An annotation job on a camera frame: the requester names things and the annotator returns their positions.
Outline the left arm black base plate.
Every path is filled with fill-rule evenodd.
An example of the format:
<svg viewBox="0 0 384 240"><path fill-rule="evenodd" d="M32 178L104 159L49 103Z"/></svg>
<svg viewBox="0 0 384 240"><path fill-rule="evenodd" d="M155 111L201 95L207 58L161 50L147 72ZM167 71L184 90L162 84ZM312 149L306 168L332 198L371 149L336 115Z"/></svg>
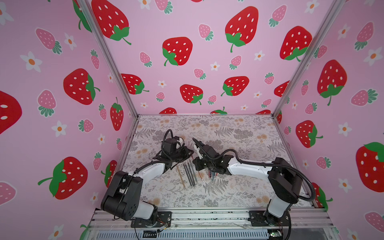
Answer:
<svg viewBox="0 0 384 240"><path fill-rule="evenodd" d="M131 228L167 228L172 222L172 212L156 212L148 220L135 218Z"/></svg>

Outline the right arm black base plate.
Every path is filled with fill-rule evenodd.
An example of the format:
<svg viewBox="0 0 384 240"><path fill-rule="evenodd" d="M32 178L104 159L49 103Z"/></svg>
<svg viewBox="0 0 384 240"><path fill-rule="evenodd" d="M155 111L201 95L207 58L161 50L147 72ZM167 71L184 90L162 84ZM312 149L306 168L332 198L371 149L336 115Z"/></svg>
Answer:
<svg viewBox="0 0 384 240"><path fill-rule="evenodd" d="M267 211L249 211L248 221L253 227L288 227L291 224L287 213L284 213L281 218L277 218Z"/></svg>

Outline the yellow pencil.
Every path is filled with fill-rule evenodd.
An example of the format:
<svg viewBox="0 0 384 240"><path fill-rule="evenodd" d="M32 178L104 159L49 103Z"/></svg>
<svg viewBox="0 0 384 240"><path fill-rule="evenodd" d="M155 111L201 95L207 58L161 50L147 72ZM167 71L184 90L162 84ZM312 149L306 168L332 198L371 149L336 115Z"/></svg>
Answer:
<svg viewBox="0 0 384 240"><path fill-rule="evenodd" d="M180 169L179 169L179 166L178 166L178 165L176 165L176 167L177 167L177 171L178 171L178 174L179 174L179 177L180 177L181 183L182 183L182 185L183 185L183 189L185 190L185 189L186 189L186 186L185 186L185 182L184 182L184 179L183 179L182 173L181 173L181 171L180 171Z"/></svg>

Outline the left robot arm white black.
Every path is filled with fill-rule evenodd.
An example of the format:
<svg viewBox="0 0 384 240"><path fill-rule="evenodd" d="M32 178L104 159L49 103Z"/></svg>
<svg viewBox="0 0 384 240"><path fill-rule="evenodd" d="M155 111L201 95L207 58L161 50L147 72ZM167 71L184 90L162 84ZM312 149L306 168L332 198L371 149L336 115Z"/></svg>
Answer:
<svg viewBox="0 0 384 240"><path fill-rule="evenodd" d="M167 130L160 151L150 163L133 173L118 171L114 174L101 202L101 210L115 219L144 220L148 225L154 225L159 219L158 207L141 201L143 186L192 155L193 151L186 147L184 139L174 136L171 129Z"/></svg>

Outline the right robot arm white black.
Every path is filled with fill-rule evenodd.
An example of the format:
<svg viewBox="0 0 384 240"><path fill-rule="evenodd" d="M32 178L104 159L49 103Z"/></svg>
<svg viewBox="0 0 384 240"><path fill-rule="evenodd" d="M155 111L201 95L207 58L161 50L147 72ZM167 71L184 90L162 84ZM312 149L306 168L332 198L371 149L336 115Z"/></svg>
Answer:
<svg viewBox="0 0 384 240"><path fill-rule="evenodd" d="M274 196L264 213L266 218L280 219L299 200L312 202L316 190L312 182L283 158L272 162L250 162L240 159L237 151L228 149L221 154L214 148L193 138L197 157L193 160L196 170L208 169L220 175L240 175L269 181Z"/></svg>

